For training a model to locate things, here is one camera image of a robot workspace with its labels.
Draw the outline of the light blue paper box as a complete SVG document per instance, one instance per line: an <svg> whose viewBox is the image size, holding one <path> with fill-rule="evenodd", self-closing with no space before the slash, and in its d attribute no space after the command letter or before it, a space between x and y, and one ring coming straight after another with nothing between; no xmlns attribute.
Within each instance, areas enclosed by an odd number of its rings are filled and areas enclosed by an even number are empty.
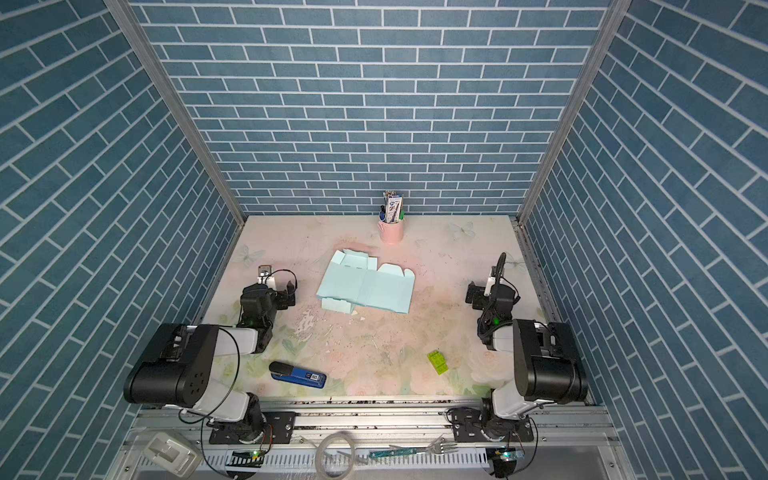
<svg viewBox="0 0 768 480"><path fill-rule="evenodd" d="M316 296L324 309L341 313L361 306L407 314L414 285L412 270L344 249L334 252Z"/></svg>

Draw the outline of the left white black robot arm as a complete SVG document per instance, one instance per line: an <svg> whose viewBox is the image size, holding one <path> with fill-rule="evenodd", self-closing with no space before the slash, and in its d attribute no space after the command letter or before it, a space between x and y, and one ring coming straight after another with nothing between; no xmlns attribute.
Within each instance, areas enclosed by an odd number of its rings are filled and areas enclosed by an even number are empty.
<svg viewBox="0 0 768 480"><path fill-rule="evenodd" d="M288 444L294 413L265 413L256 394L211 377L214 359L261 354L273 336L277 312L296 304L297 281L278 291L267 279L240 296L234 327L160 325L128 374L123 396L132 404L172 405L198 415L212 445Z"/></svg>

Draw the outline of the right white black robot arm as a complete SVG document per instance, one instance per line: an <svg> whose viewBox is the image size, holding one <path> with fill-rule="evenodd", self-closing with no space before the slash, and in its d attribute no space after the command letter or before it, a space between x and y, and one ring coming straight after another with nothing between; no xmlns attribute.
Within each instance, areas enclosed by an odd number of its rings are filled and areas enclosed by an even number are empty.
<svg viewBox="0 0 768 480"><path fill-rule="evenodd" d="M541 323L513 316L520 295L512 285L480 286L471 282L465 302L480 312L477 336L486 353L502 356L512 378L483 400L473 426L490 441L533 438L527 416L548 405L582 402L588 379L573 330L565 323Z"/></svg>

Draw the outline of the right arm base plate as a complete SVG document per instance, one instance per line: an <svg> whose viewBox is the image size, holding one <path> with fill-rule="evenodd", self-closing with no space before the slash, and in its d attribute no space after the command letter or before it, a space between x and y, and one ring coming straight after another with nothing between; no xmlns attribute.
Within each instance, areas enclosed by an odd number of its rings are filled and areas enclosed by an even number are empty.
<svg viewBox="0 0 768 480"><path fill-rule="evenodd" d="M529 421L502 419L489 410L454 407L446 410L444 417L458 443L531 442L535 439Z"/></svg>

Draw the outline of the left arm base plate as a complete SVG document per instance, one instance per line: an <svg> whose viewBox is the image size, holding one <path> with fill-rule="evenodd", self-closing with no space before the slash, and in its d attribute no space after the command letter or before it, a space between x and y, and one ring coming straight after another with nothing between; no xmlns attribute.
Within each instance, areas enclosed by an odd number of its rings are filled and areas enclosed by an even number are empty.
<svg viewBox="0 0 768 480"><path fill-rule="evenodd" d="M211 424L211 445L275 445L289 444L297 414L295 412L262 412L247 414L237 422L214 421Z"/></svg>

